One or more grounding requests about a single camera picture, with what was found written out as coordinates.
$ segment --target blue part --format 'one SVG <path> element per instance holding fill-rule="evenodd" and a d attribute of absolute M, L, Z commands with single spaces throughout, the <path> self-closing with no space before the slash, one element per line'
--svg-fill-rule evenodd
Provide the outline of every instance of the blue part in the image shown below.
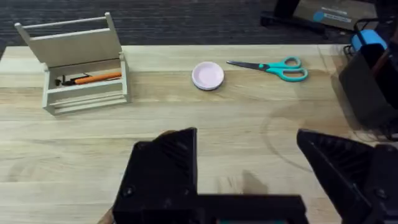
<path fill-rule="evenodd" d="M 376 31 L 366 29 L 362 30 L 361 34 L 366 44 L 381 44 L 384 49 L 387 49 L 386 42 L 379 36 L 379 34 L 377 34 Z M 358 35 L 353 36 L 351 39 L 351 45 L 354 47 L 355 51 L 359 51 L 361 49 L 362 43 L 359 40 Z"/>
<path fill-rule="evenodd" d="M 308 70 L 306 68 L 268 68 L 266 72 L 279 76 L 283 81 L 287 82 L 301 82 L 308 77 Z M 288 77 L 284 73 L 302 73 L 300 77 Z"/>
<path fill-rule="evenodd" d="M 323 16 L 323 12 L 317 11 L 316 13 L 314 13 L 312 19 L 313 19 L 315 22 L 320 22 L 320 21 L 322 21 L 323 17 L 324 17 L 324 16 Z"/>
<path fill-rule="evenodd" d="M 288 61 L 294 61 L 295 65 L 288 65 Z M 288 56 L 281 60 L 280 62 L 275 63 L 267 63 L 270 68 L 300 68 L 301 67 L 301 60 L 298 57 Z"/>

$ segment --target dark carpet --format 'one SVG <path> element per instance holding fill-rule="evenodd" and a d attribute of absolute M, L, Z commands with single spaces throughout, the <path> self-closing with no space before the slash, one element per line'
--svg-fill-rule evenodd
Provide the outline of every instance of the dark carpet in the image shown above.
<path fill-rule="evenodd" d="M 25 45 L 14 28 L 22 25 L 98 17 L 109 11 L 123 45 L 178 44 L 331 44 L 348 43 L 350 34 L 328 28 L 327 39 L 296 27 L 259 24 L 266 0 L 3 0 L 0 51 Z M 384 7 L 383 14 L 396 13 Z M 92 29 L 100 24 L 33 30 L 34 35 Z"/>

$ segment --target scissor blade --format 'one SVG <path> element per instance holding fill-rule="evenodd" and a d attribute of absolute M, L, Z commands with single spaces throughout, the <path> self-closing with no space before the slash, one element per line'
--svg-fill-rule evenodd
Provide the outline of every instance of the scissor blade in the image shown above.
<path fill-rule="evenodd" d="M 228 63 L 230 65 L 236 65 L 236 66 L 239 66 L 239 67 L 251 68 L 251 69 L 264 71 L 264 68 L 260 68 L 259 67 L 260 64 L 258 64 L 258 63 L 235 62 L 235 61 L 227 61 L 226 63 Z"/>

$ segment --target orange marker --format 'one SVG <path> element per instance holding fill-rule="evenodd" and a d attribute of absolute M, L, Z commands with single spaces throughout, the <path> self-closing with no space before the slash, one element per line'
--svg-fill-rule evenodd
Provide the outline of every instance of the orange marker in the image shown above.
<path fill-rule="evenodd" d="M 92 76 L 92 77 L 78 78 L 75 80 L 75 84 L 81 85 L 81 84 L 97 82 L 97 81 L 107 80 L 110 78 L 117 78 L 117 77 L 122 77 L 122 73 L 121 72 L 112 72 L 112 73 L 107 73 L 104 75 L 96 75 L 96 76 Z"/>

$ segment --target pink lid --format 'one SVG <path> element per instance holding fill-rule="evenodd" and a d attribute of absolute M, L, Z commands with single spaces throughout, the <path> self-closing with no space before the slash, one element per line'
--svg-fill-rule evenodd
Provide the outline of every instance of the pink lid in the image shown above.
<path fill-rule="evenodd" d="M 223 69 L 214 62 L 199 63 L 192 71 L 192 81 L 202 90 L 214 90 L 224 80 Z"/>

